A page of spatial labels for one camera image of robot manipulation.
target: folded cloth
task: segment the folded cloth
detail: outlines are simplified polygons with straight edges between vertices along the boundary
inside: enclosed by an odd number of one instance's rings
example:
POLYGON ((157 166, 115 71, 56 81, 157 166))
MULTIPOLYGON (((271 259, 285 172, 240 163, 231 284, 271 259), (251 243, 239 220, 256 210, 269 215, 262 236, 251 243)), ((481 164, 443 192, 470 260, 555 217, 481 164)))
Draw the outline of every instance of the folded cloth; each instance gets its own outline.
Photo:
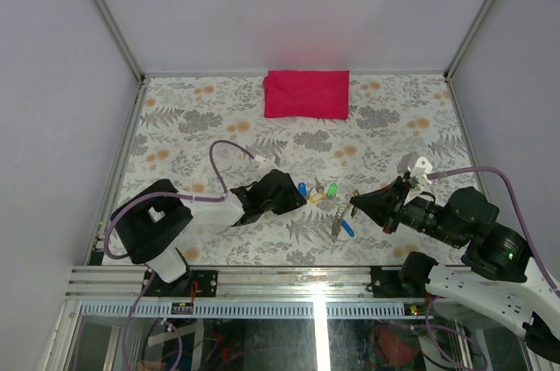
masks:
POLYGON ((269 71, 263 85, 265 117, 348 118, 348 71, 269 71))

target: white wall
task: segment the white wall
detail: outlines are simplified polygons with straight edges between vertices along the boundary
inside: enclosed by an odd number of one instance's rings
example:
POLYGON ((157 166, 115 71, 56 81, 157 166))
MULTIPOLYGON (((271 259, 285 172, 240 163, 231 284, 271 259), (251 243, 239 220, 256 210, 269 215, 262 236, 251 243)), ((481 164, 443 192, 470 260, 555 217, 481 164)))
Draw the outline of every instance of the white wall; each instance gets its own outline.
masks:
POLYGON ((146 72, 443 72, 483 0, 107 0, 146 72))
MULTIPOLYGON (((560 0, 499 0, 454 83, 479 161, 512 180, 548 267, 560 278, 560 0)), ((502 185, 492 199, 516 225, 502 185)))
POLYGON ((0 368, 38 365, 134 81, 89 0, 0 0, 0 368))

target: yellow object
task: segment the yellow object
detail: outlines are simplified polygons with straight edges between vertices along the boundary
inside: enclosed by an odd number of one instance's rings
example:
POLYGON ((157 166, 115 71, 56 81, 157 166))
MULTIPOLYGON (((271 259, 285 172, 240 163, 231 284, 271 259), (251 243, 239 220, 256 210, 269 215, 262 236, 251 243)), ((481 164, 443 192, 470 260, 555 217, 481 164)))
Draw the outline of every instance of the yellow object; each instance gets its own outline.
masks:
POLYGON ((324 198, 325 198, 325 192, 317 192, 311 197, 311 199, 309 199, 309 201, 311 203, 317 203, 323 200, 324 198))

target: floral tablecloth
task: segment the floral tablecloth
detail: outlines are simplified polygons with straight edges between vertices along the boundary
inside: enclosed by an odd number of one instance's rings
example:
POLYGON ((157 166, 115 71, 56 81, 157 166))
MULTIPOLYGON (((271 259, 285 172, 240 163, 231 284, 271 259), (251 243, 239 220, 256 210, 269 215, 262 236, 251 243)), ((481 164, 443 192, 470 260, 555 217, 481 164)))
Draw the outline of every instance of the floral tablecloth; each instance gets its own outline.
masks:
MULTIPOLYGON (((200 227, 179 237, 178 248, 198 265, 397 265, 412 250, 440 262, 460 263, 461 251, 404 226, 384 234, 365 214, 329 238, 337 209, 354 189, 367 193, 396 177, 396 165, 412 151, 426 156, 434 171, 470 165, 450 93, 440 75, 351 75, 346 121, 263 116, 263 77, 152 78, 132 144, 119 204, 161 178, 192 193, 219 192, 208 160, 215 139, 231 139, 253 153, 273 157, 294 182, 339 186, 335 199, 308 203, 281 216, 265 214, 246 227, 200 227)), ((258 179, 238 150, 216 148, 229 188, 258 179)), ((434 183, 439 203, 463 186, 465 175, 434 183)), ((117 237, 115 252, 123 250, 117 237)), ((128 260, 103 264, 127 264, 128 260)))

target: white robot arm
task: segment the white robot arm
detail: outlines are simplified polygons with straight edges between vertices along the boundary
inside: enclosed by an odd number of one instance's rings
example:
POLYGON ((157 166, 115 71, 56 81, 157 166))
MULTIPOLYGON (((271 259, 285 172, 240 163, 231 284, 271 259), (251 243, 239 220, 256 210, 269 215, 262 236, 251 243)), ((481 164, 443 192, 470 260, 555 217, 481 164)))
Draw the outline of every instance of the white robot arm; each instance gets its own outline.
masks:
POLYGON ((180 294, 191 279, 186 259, 176 248, 180 235, 207 224, 239 227, 268 211, 285 214, 306 204, 290 174, 280 171, 274 160, 256 156, 253 162, 260 180, 226 195, 187 195, 170 180, 160 179, 119 207, 111 220, 117 221, 115 231, 130 260, 146 264, 158 280, 169 284, 170 293, 180 294))
POLYGON ((402 223, 456 249, 467 246, 461 260, 482 277, 474 281, 412 252, 399 272, 402 286, 416 295, 429 292, 465 305, 523 337, 536 354, 560 363, 558 282, 552 278, 552 289, 527 242, 496 222, 498 207, 473 187, 459 189, 444 206, 437 205, 425 191, 431 164, 416 153, 404 157, 397 170, 399 177, 390 186, 350 203, 387 234, 402 223))

